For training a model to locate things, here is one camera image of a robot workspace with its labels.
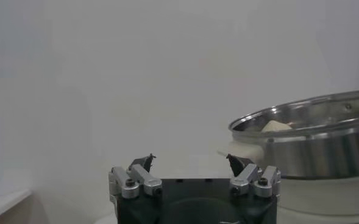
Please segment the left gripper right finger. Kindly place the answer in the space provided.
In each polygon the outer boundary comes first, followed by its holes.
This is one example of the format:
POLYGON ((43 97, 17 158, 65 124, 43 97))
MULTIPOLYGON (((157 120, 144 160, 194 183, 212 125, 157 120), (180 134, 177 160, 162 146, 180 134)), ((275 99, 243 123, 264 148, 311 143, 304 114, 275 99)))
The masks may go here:
POLYGON ((280 197, 281 172, 275 166, 261 169, 247 158, 228 154, 233 177, 229 181, 229 190, 234 197, 248 194, 252 191, 256 196, 269 198, 280 197))

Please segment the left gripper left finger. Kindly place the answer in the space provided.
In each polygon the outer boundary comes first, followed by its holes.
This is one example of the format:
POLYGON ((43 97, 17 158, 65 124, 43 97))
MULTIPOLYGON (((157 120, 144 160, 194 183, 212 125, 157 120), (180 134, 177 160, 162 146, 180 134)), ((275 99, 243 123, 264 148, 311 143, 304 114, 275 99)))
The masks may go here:
POLYGON ((156 156, 134 159, 128 168, 114 166, 108 173, 108 188, 110 198, 120 196, 125 199, 134 199, 141 192, 150 197, 160 197, 163 192, 163 181, 150 174, 152 161, 156 156))

